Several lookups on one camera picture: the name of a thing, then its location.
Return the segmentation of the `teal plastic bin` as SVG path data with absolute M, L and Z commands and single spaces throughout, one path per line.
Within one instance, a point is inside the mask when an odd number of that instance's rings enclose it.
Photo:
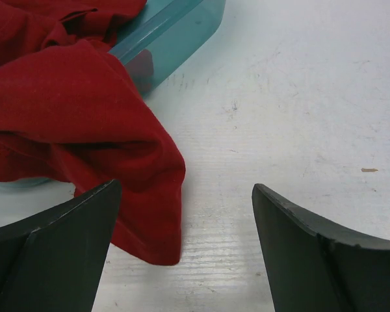
M 110 54 L 131 74 L 140 96 L 150 93 L 217 30 L 223 1 L 144 1 L 120 26 Z

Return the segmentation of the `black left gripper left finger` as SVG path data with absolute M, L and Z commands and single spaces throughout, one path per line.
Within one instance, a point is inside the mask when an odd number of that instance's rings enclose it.
M 91 311 L 121 196 L 112 180 L 0 227 L 0 311 Z

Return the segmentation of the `red t shirt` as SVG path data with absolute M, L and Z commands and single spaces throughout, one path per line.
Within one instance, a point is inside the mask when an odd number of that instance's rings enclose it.
M 110 54 L 144 1 L 0 1 L 0 182 L 48 177 L 80 195 L 122 185 L 112 243 L 181 258 L 185 162 Z

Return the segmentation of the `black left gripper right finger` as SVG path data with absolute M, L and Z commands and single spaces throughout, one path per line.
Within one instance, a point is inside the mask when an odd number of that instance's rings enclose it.
M 390 312 L 390 240 L 349 229 L 262 184 L 252 205 L 276 311 Z

